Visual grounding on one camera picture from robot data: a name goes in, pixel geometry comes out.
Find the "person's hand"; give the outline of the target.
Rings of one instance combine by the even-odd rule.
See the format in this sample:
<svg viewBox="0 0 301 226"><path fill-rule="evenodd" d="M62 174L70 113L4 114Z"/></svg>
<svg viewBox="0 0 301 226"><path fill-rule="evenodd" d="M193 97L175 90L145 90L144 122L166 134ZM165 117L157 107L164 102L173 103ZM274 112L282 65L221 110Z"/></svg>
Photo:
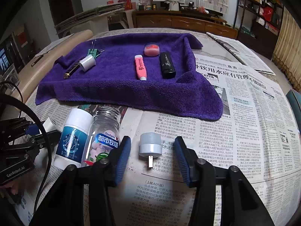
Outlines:
<svg viewBox="0 0 301 226"><path fill-rule="evenodd" d="M10 189L13 195L17 195L21 186L21 180L13 180L6 185L0 186L1 189Z"/></svg>

